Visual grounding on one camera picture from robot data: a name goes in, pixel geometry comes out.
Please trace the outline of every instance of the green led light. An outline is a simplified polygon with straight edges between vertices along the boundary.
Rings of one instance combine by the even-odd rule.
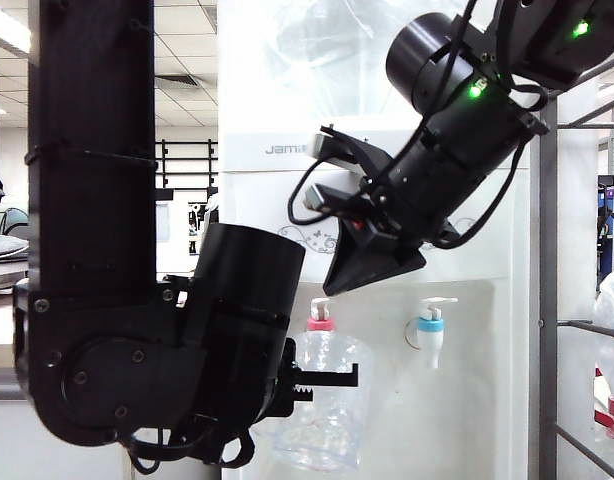
[[[483,94],[483,89],[480,88],[478,85],[472,85],[469,88],[469,96],[471,98],[478,98]]]
[[[585,35],[589,32],[589,23],[586,20],[581,20],[576,28],[574,28],[573,37],[578,38],[581,35]]]
[[[471,87],[469,87],[469,97],[470,98],[480,97],[486,88],[487,88],[487,79],[479,78],[476,82],[474,82],[471,85]]]

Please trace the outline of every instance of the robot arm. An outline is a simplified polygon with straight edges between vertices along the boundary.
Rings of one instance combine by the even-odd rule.
[[[328,295],[422,268],[424,242],[451,249],[473,238],[511,184],[524,146],[548,132],[532,113],[548,100],[546,89],[568,90],[614,52],[614,1],[503,0],[484,33],[468,23],[475,3],[453,22],[441,13],[423,15],[393,42],[387,76],[423,115],[395,158],[322,128],[317,164],[364,172],[355,193],[310,188],[305,205],[320,212],[313,219],[295,219],[294,196],[290,201],[297,224],[339,218]],[[512,74],[536,84],[516,85]],[[538,101],[522,107],[510,98],[514,90]],[[511,173],[491,206],[467,232],[456,232],[447,218],[512,153]]]
[[[323,130],[319,162],[365,172],[356,194],[308,192],[322,217],[341,219],[328,293],[422,267],[423,241],[451,247],[468,237],[447,216],[546,128],[509,99],[510,73],[566,89],[613,51],[614,0],[520,3],[499,2],[484,34],[468,25],[469,10],[453,23],[429,14],[401,32],[388,73],[425,115],[396,158]],[[588,31],[573,38],[583,21]],[[304,251],[213,224],[193,278],[156,282],[152,2],[33,0],[30,25],[30,278],[14,299],[20,383],[67,442],[120,442],[136,465],[191,456],[242,466],[254,453],[252,424],[312,399],[297,385],[358,382],[357,366],[323,373],[294,363],[286,332]],[[141,428],[157,429],[159,441],[141,441]],[[240,454],[224,462],[233,439]]]

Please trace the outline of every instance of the ceiling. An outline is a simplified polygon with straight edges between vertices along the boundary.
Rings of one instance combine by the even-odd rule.
[[[0,9],[27,25],[28,0],[0,0]],[[216,0],[155,0],[156,75],[192,75],[194,89],[157,88],[156,125],[218,125],[216,32],[205,8]],[[27,127],[27,62],[0,48],[0,127]]]

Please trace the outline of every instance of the brand logo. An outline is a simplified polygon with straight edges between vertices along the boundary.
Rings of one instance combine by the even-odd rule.
[[[267,155],[283,155],[286,153],[305,153],[307,145],[270,145],[265,153]]]

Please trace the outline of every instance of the black cylindrical motor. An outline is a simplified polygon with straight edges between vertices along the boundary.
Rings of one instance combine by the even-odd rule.
[[[198,338],[207,357],[195,410],[221,428],[246,430],[271,400],[304,253],[262,230],[209,226],[188,321],[205,322]]]
[[[436,92],[449,57],[451,20],[442,13],[428,13],[403,28],[387,54],[387,77],[419,113],[425,113]],[[473,67],[456,58],[440,105],[472,74]]]
[[[430,13],[407,25],[389,50],[387,76],[421,114],[431,107],[451,44],[450,19]],[[412,244],[433,242],[446,218],[535,133],[534,117],[480,69],[480,61],[461,46],[420,140],[400,154],[388,180],[376,184],[372,197],[383,199],[381,207]]]

